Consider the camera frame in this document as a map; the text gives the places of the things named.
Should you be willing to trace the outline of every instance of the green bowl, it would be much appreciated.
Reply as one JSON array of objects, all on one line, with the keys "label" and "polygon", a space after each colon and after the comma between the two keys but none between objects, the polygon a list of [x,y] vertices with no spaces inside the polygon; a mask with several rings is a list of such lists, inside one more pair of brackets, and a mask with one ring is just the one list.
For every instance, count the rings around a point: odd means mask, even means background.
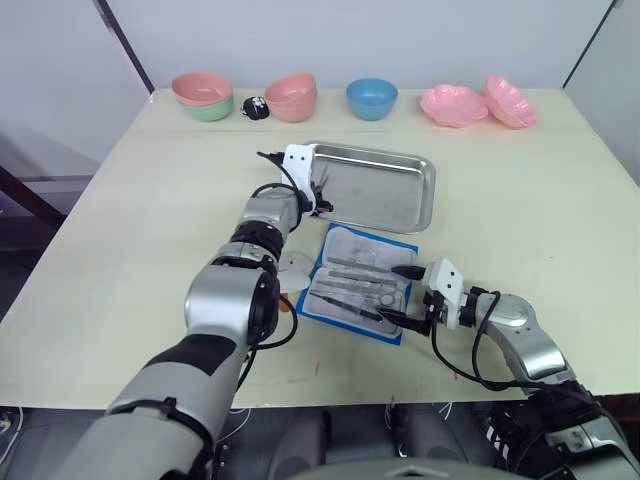
[{"label": "green bowl", "polygon": [[216,120],[222,120],[231,113],[231,109],[233,108],[233,95],[225,98],[221,102],[207,105],[206,107],[182,105],[182,108],[187,112],[187,115],[196,120],[200,120],[201,122],[215,122]]}]

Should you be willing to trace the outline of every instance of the blue bowl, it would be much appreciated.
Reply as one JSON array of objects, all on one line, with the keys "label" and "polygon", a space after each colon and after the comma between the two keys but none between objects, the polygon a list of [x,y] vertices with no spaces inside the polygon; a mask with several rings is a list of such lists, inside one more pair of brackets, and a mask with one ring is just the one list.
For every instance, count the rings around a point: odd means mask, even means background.
[{"label": "blue bowl", "polygon": [[380,78],[361,78],[347,87],[351,111],[363,120],[386,117],[398,98],[398,89]]}]

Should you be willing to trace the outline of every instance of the white wall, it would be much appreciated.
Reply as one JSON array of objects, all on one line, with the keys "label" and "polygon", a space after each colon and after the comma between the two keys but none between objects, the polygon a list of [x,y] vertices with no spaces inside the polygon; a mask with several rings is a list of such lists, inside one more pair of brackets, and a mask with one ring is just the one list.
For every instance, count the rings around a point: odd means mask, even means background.
[{"label": "white wall", "polygon": [[640,0],[618,2],[567,93],[640,185]]},{"label": "white wall", "polygon": [[480,87],[502,73],[561,87],[610,0],[111,0],[156,87],[190,70],[236,86],[294,71],[323,87],[364,75],[401,87]]},{"label": "white wall", "polygon": [[0,165],[91,175],[147,98],[89,0],[0,2]]}]

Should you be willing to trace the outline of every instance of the white table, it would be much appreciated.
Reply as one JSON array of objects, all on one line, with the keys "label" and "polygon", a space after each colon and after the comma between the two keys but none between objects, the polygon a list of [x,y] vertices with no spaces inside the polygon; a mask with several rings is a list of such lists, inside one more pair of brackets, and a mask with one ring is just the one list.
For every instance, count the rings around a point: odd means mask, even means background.
[{"label": "white table", "polygon": [[[256,91],[240,91],[242,98]],[[157,352],[184,334],[186,290],[233,232],[247,197],[279,173],[256,150],[325,140],[429,158],[431,226],[387,234],[448,256],[468,285],[512,292],[596,394],[640,390],[639,191],[561,91],[529,90],[539,126],[486,119],[463,130],[423,117],[417,91],[364,122],[342,92],[322,91],[312,119],[217,123],[187,118],[156,92],[92,180],[0,324],[0,404],[104,408]],[[326,223],[309,219],[286,249],[315,258]],[[420,309],[419,294],[412,313]],[[289,329],[283,315],[276,336]],[[439,329],[469,368],[473,332]],[[483,343],[486,376],[508,378]],[[390,346],[302,319],[287,346],[260,352],[235,405],[318,405],[517,398],[455,379],[427,340]]]}]

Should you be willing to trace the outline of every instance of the pink flower-shaped bowl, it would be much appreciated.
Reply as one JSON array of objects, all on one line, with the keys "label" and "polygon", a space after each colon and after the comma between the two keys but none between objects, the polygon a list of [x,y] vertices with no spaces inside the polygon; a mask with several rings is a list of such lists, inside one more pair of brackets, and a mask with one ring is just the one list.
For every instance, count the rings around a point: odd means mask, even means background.
[{"label": "pink flower-shaped bowl", "polygon": [[485,84],[487,107],[505,125],[524,128],[538,123],[536,112],[516,87],[499,75],[489,75]]},{"label": "pink flower-shaped bowl", "polygon": [[466,127],[489,114],[480,95],[467,87],[438,85],[426,90],[420,108],[442,127]]}]

